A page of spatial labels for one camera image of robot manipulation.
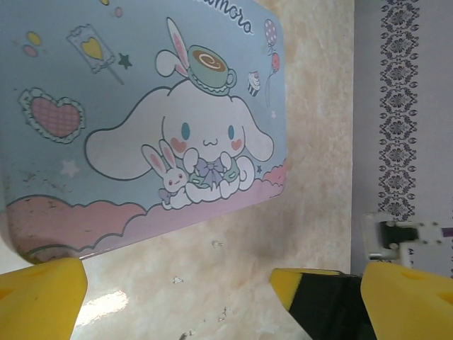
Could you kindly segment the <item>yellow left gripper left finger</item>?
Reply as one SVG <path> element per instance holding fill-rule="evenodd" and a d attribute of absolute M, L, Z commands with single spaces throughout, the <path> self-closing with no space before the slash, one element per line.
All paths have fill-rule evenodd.
<path fill-rule="evenodd" d="M 70 339 L 87 287 L 75 258 L 1 274 L 1 338 Z"/>

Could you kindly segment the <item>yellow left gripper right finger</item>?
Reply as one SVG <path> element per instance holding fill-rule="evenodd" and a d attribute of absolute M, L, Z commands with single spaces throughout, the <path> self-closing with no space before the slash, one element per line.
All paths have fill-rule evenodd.
<path fill-rule="evenodd" d="M 371 263 L 360 291 L 378 339 L 452 339 L 451 278 Z"/>

